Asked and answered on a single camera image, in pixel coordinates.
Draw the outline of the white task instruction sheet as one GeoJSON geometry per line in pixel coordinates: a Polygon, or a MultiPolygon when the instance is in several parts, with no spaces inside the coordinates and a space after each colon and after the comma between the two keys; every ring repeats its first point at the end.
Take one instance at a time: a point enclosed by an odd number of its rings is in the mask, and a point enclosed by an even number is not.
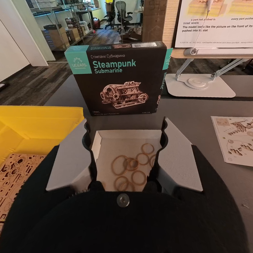
{"type": "Polygon", "coordinates": [[[252,48],[252,0],[183,0],[175,48],[252,48]]]}

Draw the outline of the yellow plastic bin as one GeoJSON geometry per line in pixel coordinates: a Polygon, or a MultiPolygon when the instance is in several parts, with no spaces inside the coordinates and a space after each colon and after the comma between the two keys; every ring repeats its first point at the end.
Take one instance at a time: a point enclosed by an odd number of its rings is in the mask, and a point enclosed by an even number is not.
{"type": "Polygon", "coordinates": [[[14,153],[47,155],[83,119],[82,107],[0,106],[1,165],[14,153]]]}

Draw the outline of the pile of tan rubber bands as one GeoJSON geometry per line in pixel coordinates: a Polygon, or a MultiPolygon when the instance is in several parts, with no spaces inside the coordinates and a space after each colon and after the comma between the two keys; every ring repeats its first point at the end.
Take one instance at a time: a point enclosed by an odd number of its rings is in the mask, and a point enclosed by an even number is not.
{"type": "Polygon", "coordinates": [[[148,173],[154,165],[156,152],[151,143],[144,143],[133,157],[119,155],[111,162],[111,171],[115,176],[115,191],[140,191],[147,183],[148,173]]]}

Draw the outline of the black teal model kit box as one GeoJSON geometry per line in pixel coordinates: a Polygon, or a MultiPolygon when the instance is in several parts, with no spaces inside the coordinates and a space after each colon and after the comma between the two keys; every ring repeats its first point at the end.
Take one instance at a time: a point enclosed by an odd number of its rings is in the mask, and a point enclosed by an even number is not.
{"type": "Polygon", "coordinates": [[[80,45],[65,57],[91,116],[153,114],[172,50],[163,42],[80,45]]]}

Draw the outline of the laser-cut wooden part sheet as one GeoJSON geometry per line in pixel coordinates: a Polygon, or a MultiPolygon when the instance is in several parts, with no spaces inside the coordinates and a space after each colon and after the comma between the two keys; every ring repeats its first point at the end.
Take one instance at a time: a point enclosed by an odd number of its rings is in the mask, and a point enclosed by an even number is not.
{"type": "Polygon", "coordinates": [[[12,153],[0,167],[0,232],[20,189],[46,155],[12,153]]]}

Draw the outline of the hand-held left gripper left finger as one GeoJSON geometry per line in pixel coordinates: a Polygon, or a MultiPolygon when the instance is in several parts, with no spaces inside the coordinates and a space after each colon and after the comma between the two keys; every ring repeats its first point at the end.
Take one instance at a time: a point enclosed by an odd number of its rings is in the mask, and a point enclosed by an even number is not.
{"type": "Polygon", "coordinates": [[[83,119],[59,144],[46,191],[70,187],[88,191],[97,179],[97,167],[90,148],[90,125],[83,119]]]}

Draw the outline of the stack of cardboard boxes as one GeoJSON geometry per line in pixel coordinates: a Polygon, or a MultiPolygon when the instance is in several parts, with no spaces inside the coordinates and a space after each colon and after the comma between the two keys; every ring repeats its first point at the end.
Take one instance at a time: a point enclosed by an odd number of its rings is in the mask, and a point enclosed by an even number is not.
{"type": "Polygon", "coordinates": [[[41,30],[51,51],[64,51],[70,46],[65,29],[60,28],[59,31],[57,29],[41,30]]]}

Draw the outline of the brown cardboard panel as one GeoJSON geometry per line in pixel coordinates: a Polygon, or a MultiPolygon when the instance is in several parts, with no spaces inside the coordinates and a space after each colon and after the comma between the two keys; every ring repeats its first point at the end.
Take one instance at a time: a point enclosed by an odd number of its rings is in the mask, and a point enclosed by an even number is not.
{"type": "Polygon", "coordinates": [[[167,0],[145,0],[142,42],[162,41],[167,0]]]}

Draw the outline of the black office chair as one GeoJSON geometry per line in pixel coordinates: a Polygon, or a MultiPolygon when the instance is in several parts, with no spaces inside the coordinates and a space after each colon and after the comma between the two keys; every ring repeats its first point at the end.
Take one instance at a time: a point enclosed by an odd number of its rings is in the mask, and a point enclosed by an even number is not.
{"type": "Polygon", "coordinates": [[[104,17],[107,17],[106,22],[108,23],[105,26],[105,30],[108,27],[114,29],[114,27],[116,26],[116,24],[115,24],[115,17],[116,17],[115,0],[113,0],[112,2],[105,2],[105,5],[106,5],[106,16],[104,16],[104,17]]]}
{"type": "Polygon", "coordinates": [[[127,32],[130,27],[130,21],[132,21],[133,12],[126,12],[126,3],[124,1],[117,1],[115,7],[118,11],[117,20],[121,23],[121,28],[118,29],[119,33],[127,32]]]}

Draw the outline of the printed instruction booklet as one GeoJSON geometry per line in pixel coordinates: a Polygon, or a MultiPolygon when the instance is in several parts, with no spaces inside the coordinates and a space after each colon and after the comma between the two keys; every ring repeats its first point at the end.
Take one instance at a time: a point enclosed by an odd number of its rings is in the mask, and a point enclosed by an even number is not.
{"type": "Polygon", "coordinates": [[[253,166],[253,118],[211,116],[226,163],[253,166]]]}

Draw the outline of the metal shelf rack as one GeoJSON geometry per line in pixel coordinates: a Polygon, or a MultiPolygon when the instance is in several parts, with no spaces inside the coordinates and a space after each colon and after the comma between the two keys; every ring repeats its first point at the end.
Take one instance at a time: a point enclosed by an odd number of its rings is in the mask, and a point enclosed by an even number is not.
{"type": "Polygon", "coordinates": [[[84,42],[84,38],[89,35],[94,36],[95,33],[92,9],[86,8],[85,5],[35,9],[32,14],[41,30],[59,31],[60,28],[64,28],[70,46],[84,42]]]}

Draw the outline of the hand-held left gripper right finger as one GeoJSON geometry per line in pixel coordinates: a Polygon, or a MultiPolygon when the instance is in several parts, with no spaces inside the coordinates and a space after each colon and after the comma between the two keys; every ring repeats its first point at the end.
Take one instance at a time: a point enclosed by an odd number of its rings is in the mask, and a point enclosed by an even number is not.
{"type": "Polygon", "coordinates": [[[157,183],[159,191],[168,195],[177,188],[202,192],[192,144],[167,117],[163,118],[160,145],[149,181],[157,183]]]}

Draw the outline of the white cardboard tray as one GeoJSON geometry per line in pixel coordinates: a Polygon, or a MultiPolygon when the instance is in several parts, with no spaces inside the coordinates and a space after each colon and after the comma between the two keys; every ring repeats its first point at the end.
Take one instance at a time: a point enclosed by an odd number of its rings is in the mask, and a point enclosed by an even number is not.
{"type": "Polygon", "coordinates": [[[115,176],[111,162],[119,155],[133,157],[144,143],[151,143],[155,152],[160,149],[161,130],[100,130],[94,137],[92,152],[97,167],[97,181],[107,192],[115,192],[115,176]]]}

